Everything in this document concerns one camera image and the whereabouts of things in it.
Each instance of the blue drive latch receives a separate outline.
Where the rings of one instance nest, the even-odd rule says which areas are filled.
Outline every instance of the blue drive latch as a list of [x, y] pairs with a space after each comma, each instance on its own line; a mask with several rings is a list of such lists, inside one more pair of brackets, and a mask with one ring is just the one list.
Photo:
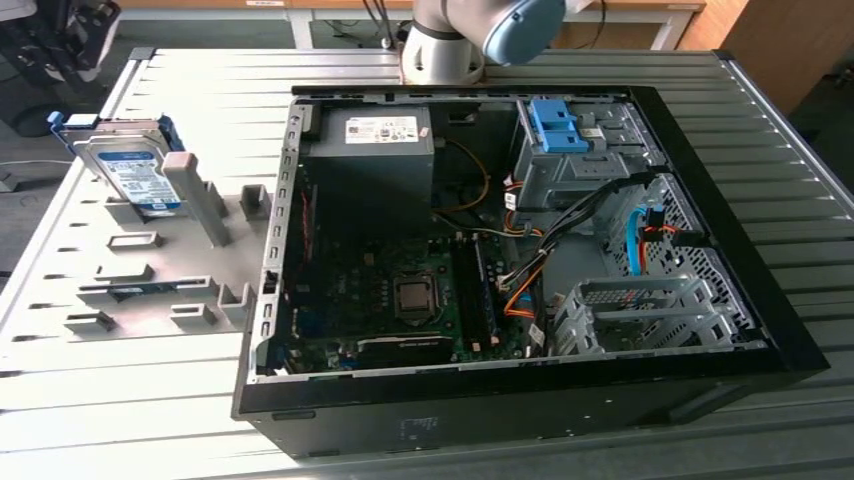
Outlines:
[[576, 116], [564, 100], [532, 100], [532, 122], [546, 153], [585, 153], [590, 144], [576, 129]]

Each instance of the motherboard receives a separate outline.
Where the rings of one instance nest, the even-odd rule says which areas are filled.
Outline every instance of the motherboard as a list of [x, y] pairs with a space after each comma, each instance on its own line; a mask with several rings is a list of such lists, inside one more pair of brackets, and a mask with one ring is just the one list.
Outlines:
[[294, 371], [522, 357], [524, 324], [502, 315], [494, 287], [509, 268], [498, 236], [328, 242], [314, 258], [277, 349]]

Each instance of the wire bundle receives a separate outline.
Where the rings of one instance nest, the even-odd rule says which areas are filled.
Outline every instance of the wire bundle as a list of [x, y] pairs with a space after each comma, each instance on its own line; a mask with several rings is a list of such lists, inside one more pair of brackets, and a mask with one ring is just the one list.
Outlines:
[[[522, 292], [529, 288], [532, 282], [541, 274], [544, 266], [546, 264], [546, 260], [549, 259], [549, 255], [552, 255], [558, 246], [560, 237], [565, 233], [570, 232], [578, 225], [585, 223], [594, 216], [597, 210], [602, 206], [602, 203], [613, 193], [618, 192], [621, 189], [629, 186], [649, 183], [653, 180], [655, 176], [655, 173], [644, 172], [636, 173], [629, 178], [612, 180], [602, 187], [585, 195], [570, 206], [570, 208], [564, 211], [564, 213], [558, 216], [556, 221], [546, 229], [544, 236], [540, 239], [540, 242], [537, 244], [537, 253], [520, 268], [517, 268], [498, 280], [500, 288], [508, 288], [528, 274], [526, 280], [516, 289], [514, 294], [510, 297], [510, 301], [505, 306], [506, 313], [517, 311], [514, 308], [514, 304], [520, 296], [522, 295]], [[541, 309], [542, 306], [536, 305], [534, 308], [537, 312], [537, 310]]]

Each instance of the blue hard drive label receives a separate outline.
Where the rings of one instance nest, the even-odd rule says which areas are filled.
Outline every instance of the blue hard drive label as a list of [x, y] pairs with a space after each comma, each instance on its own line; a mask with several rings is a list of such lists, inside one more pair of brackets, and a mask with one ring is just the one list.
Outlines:
[[127, 200], [151, 215], [170, 215], [181, 199], [161, 171], [158, 156], [147, 151], [99, 152], [102, 167]]

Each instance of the open computer case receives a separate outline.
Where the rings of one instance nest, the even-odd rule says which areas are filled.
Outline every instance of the open computer case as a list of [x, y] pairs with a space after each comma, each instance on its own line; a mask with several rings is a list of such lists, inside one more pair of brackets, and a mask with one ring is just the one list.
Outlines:
[[296, 88], [234, 417], [294, 457], [691, 422], [828, 363], [653, 88]]

